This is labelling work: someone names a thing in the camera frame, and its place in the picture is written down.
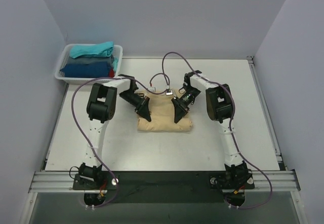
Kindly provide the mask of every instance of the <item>gray wall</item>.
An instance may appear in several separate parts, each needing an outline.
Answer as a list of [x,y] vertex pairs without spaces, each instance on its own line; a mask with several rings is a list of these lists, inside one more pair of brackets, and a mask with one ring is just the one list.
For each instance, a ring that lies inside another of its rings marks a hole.
[[312,223],[323,223],[324,0],[286,0],[255,64],[283,159]]
[[285,0],[45,0],[69,43],[113,40],[125,55],[246,58]]
[[0,0],[0,13],[0,223],[18,223],[62,99],[64,40],[43,0]]

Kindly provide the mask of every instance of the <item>white plastic bin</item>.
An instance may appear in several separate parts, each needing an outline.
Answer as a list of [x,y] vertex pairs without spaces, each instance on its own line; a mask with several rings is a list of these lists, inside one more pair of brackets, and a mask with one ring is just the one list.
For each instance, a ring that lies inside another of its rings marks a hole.
[[[69,57],[70,54],[70,50],[74,45],[94,45],[94,44],[69,44],[66,45],[61,56],[59,57],[58,60],[58,64],[55,70],[55,78],[58,80],[64,80],[65,82],[69,83],[69,84],[75,84],[75,85],[81,85],[83,83],[85,83],[88,80],[92,80],[93,78],[69,78],[69,77],[64,77],[64,73],[61,72],[60,70],[62,68],[64,68],[64,66],[66,65],[67,59]],[[119,74],[119,70],[120,70],[120,65],[122,63],[122,58],[123,58],[123,48],[119,45],[114,45],[113,46],[113,52],[112,52],[113,56],[115,58],[118,58],[118,65],[117,65],[117,70],[115,73],[115,76],[117,76]],[[110,81],[110,79],[106,79],[106,80],[99,80],[99,81],[94,81],[89,83],[89,85],[92,85],[93,83],[106,83]]]

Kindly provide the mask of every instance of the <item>gray folded cloth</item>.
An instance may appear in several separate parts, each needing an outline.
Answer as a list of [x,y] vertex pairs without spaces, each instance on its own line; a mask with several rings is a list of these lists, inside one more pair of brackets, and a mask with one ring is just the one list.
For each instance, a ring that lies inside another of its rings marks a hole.
[[77,58],[71,58],[69,57],[67,59],[67,64],[91,64],[95,62],[107,62],[111,67],[112,63],[114,61],[114,57],[111,55],[107,58],[95,58],[95,57],[77,57]]

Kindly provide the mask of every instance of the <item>beige cloth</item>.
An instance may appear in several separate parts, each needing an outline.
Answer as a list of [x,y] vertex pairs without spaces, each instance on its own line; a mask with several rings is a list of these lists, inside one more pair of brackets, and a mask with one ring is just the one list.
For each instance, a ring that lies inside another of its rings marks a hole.
[[149,122],[144,118],[138,118],[137,129],[141,131],[190,131],[192,121],[189,113],[184,116],[177,124],[174,123],[174,106],[171,102],[173,96],[154,95],[147,93],[150,98],[148,108],[151,113],[152,121]]

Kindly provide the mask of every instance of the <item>dark blue cloth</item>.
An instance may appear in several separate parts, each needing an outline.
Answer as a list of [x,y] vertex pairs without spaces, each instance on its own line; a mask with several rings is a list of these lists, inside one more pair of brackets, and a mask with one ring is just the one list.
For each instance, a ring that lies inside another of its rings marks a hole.
[[107,62],[92,64],[67,64],[60,71],[65,77],[72,78],[99,78],[107,77],[112,67]]

